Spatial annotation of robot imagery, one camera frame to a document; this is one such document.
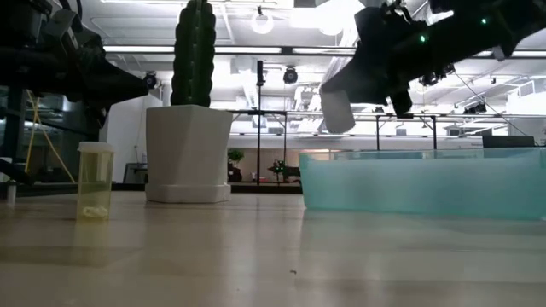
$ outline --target potted cactus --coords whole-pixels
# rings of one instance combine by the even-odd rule
[[[215,25],[206,0],[190,0],[180,14],[171,106],[147,110],[150,201],[229,200],[226,164],[233,115],[209,108]]]

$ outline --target yellow cable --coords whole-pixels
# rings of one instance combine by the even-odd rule
[[[68,171],[67,166],[61,159],[61,156],[57,153],[57,151],[55,150],[55,147],[53,147],[53,142],[51,142],[51,140],[49,139],[48,133],[45,130],[44,126],[42,125],[42,120],[40,119],[40,116],[38,115],[38,104],[34,102],[34,98],[32,97],[32,93],[30,90],[28,90],[28,96],[31,98],[32,108],[34,109],[34,115],[36,116],[36,119],[38,120],[38,123],[40,124],[40,129],[44,133],[45,139],[48,141],[48,144],[51,147],[53,154],[55,154],[59,162],[61,162],[62,168],[68,174],[68,176],[70,177],[70,180],[72,180],[72,183],[76,183],[76,181],[74,180],[74,177],[72,177],[72,174],[70,173],[70,171]]]
[[[31,141],[28,145],[28,153],[26,154],[25,173],[28,173],[31,164],[32,144],[34,143],[34,132],[36,131],[36,121],[38,120],[38,110],[34,108],[34,104],[32,104],[32,110],[34,110],[34,120],[32,121]]]

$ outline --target small white object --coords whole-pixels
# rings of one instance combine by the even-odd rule
[[[10,182],[8,185],[8,206],[15,206],[15,199],[17,197],[17,184]]]
[[[113,145],[106,142],[81,142],[78,151],[83,153],[115,153]]]
[[[108,216],[108,210],[106,208],[102,208],[102,207],[85,207],[84,208],[84,216],[89,217],[89,218],[107,217]]]

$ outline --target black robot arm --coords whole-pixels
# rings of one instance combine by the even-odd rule
[[[82,25],[67,0],[53,13],[48,0],[2,0],[0,4],[0,84],[37,94],[63,94],[82,101],[98,125],[110,107],[148,94],[140,78],[106,59],[101,37]],[[0,172],[25,184],[32,179],[0,160]]]
[[[433,85],[454,71],[453,63],[489,49],[501,61],[546,27],[546,0],[431,0],[430,5],[434,13],[453,15],[429,26],[412,20],[400,1],[357,13],[357,51],[322,90],[344,91],[353,103],[386,105],[390,97],[396,114],[404,116],[412,106],[411,80]]]

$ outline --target white planter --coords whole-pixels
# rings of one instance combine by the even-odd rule
[[[227,147],[233,115],[199,106],[146,113],[146,197],[162,203],[229,200]]]

